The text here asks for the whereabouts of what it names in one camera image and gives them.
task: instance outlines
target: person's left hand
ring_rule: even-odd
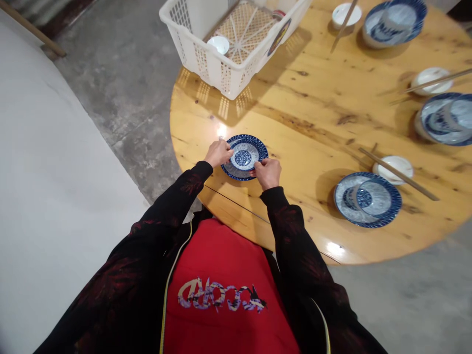
[[[229,162],[230,157],[234,151],[230,150],[231,146],[225,140],[218,140],[211,143],[206,153],[205,160],[213,168],[219,165],[224,165]]]

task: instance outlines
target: basket sticker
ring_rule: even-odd
[[[269,57],[269,56],[275,51],[275,49],[277,49],[277,47],[279,46],[280,41],[282,40],[282,38],[284,37],[284,35],[287,33],[287,30],[289,29],[290,22],[292,22],[292,19],[289,19],[289,20],[284,24],[284,26],[280,29],[279,33],[277,34],[277,36],[276,36],[275,39],[274,39],[274,42],[273,42],[272,45],[270,46],[269,53],[267,54],[268,57]]]

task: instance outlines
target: sleeve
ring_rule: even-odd
[[[143,313],[136,309],[144,306],[140,294],[149,294],[148,279],[157,264],[161,246],[182,225],[212,172],[209,163],[200,161],[157,198],[133,224],[128,236],[114,248],[35,353],[93,353],[105,341],[113,345],[116,342],[113,335],[126,335],[128,329],[124,328],[133,323],[130,319],[143,320],[135,318]]]
[[[301,208],[289,204],[282,187],[264,191],[261,199],[267,206],[282,277],[291,289],[312,298],[323,312],[333,354],[386,353],[357,321],[344,287],[333,281],[305,229]]]

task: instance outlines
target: plastic crate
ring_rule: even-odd
[[[234,100],[292,35],[310,3],[311,0],[167,0],[159,17],[169,28],[182,65]],[[280,22],[271,15],[276,9],[286,13]],[[230,41],[226,55],[203,41],[213,35]]]

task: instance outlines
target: wooden chopsticks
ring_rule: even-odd
[[[439,78],[439,79],[435,79],[435,80],[433,80],[433,81],[426,82],[426,83],[424,83],[424,84],[421,84],[421,85],[418,85],[418,86],[415,86],[415,87],[406,89],[406,90],[403,91],[402,93],[412,92],[412,91],[415,91],[415,90],[417,90],[417,89],[422,89],[422,88],[425,88],[425,87],[428,87],[428,86],[431,86],[431,85],[439,84],[439,83],[441,83],[441,82],[443,82],[443,81],[452,80],[452,79],[458,78],[459,76],[464,76],[464,75],[467,75],[467,74],[470,74],[470,73],[472,73],[472,68],[467,69],[467,70],[463,70],[463,71],[459,71],[458,73],[450,74],[450,75],[441,77],[441,78]]]
[[[334,49],[336,49],[336,46],[338,45],[338,42],[341,39],[341,35],[343,34],[344,29],[348,25],[348,21],[351,18],[351,15],[353,14],[353,11],[354,11],[354,8],[355,8],[356,5],[357,5],[357,0],[353,0],[353,3],[351,4],[351,7],[349,8],[348,13],[346,15],[346,18],[344,19],[344,22],[343,22],[341,28],[339,29],[339,33],[336,36],[336,39],[334,40],[333,46],[331,47],[331,53],[333,53]]]
[[[372,160],[374,160],[375,162],[377,162],[379,165],[381,165],[382,167],[385,167],[387,170],[389,170],[390,172],[392,172],[393,174],[397,175],[398,177],[400,177],[402,180],[404,180],[406,183],[408,183],[410,186],[412,186],[413,188],[419,190],[421,193],[423,193],[425,196],[427,196],[429,199],[431,200],[434,200],[434,201],[438,201],[440,200],[438,197],[436,197],[433,193],[431,193],[429,190],[427,190],[426,188],[422,187],[421,185],[419,185],[418,183],[416,183],[414,180],[412,180],[410,177],[404,175],[403,173],[401,173],[399,170],[397,170],[396,168],[393,168],[392,166],[390,166],[389,164],[387,164],[386,162],[384,162],[383,160],[379,159],[376,155],[368,152],[367,150],[364,150],[363,148],[359,148],[359,151],[366,154],[367,156],[369,156]]]

